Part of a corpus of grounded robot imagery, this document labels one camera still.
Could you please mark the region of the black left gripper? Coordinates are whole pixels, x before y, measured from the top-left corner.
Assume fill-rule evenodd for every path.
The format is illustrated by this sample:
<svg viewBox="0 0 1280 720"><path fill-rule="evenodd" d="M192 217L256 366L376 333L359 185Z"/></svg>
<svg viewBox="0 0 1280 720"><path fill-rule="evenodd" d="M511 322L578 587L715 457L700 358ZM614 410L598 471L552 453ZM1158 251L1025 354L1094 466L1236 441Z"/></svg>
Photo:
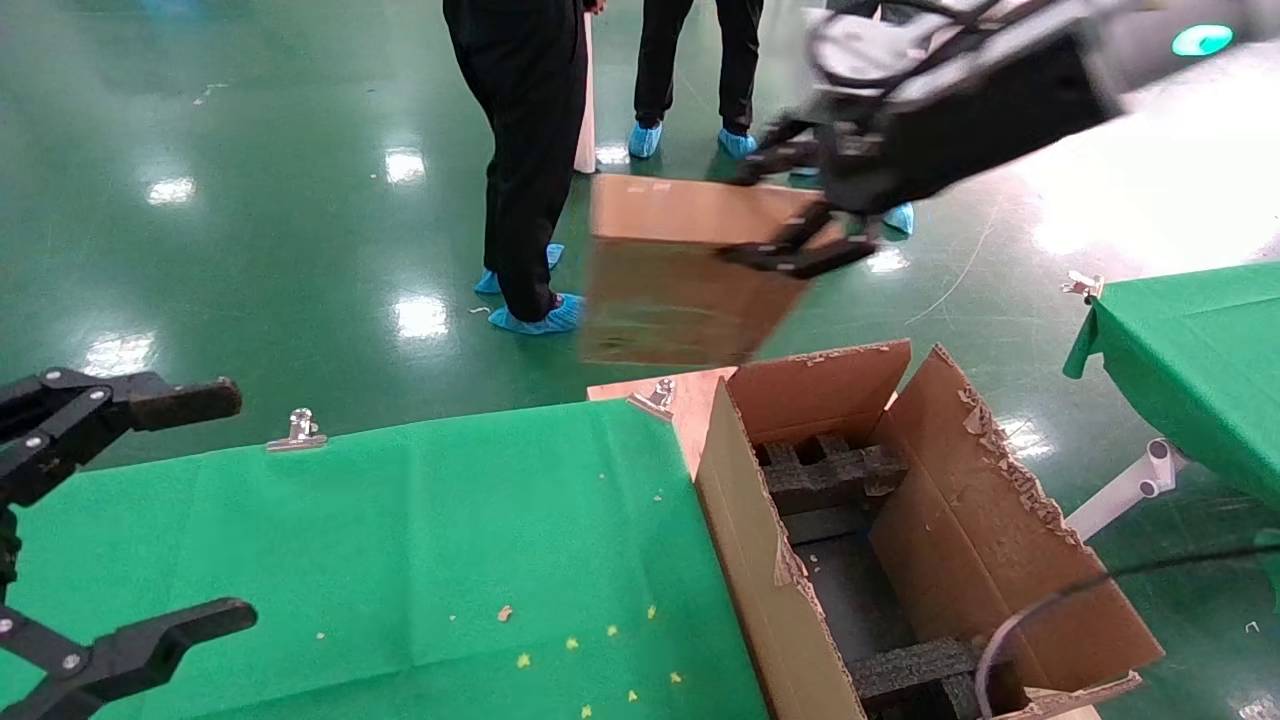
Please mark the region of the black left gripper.
<svg viewBox="0 0 1280 720"><path fill-rule="evenodd" d="M17 580L20 537L12 505L31 507L129 432L159 432L237 415L236 382L173 386L154 372L95 377L50 368L3 387L0 600ZM165 685L197 644L244 632L253 605L219 598L120 626L78 644L4 606L3 651L44 671L4 719L91 719L106 705Z"/></svg>

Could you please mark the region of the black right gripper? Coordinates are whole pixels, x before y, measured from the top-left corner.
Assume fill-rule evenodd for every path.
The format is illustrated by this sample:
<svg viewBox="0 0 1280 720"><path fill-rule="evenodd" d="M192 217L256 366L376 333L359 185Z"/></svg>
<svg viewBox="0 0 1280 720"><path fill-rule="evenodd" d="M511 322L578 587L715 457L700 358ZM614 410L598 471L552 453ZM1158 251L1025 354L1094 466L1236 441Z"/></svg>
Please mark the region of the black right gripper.
<svg viewBox="0 0 1280 720"><path fill-rule="evenodd" d="M809 202L765 242L722 247L719 259L813 279L872 258L881 243L865 233L818 245L837 209L886 213L1112 120L1121 111L1117 94L1098 85L1093 70L1084 36L1068 32L923 100L883 102L874 111L849 100L835 105L828 123L777 120L737 160L736 186L819 176L826 200Z"/></svg>

